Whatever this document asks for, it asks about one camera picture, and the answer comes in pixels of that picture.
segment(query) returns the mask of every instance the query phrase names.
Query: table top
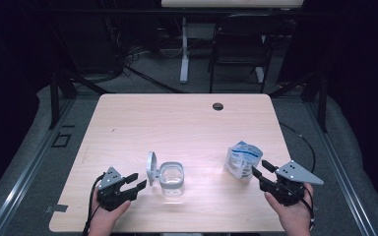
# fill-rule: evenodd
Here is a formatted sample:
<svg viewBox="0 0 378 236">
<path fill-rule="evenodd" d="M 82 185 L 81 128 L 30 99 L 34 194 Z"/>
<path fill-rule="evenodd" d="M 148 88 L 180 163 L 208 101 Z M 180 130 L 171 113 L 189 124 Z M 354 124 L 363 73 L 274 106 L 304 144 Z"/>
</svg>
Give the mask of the table top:
<svg viewBox="0 0 378 236">
<path fill-rule="evenodd" d="M 220 103 L 222 110 L 213 104 Z M 117 220 L 114 232 L 283 231 L 278 216 L 253 177 L 249 184 L 223 165 L 227 149 L 244 141 L 276 166 L 290 160 L 270 98 L 265 94 L 106 94 L 94 111 L 49 228 L 81 232 L 95 179 L 110 166 L 121 175 L 147 179 L 149 151 L 157 168 L 178 161 L 185 172 L 184 194 L 168 199 L 158 180 L 139 192 Z M 276 176 L 265 171 L 265 177 Z"/>
<path fill-rule="evenodd" d="M 162 7 L 177 8 L 300 8 L 303 0 L 161 0 Z"/>
</svg>

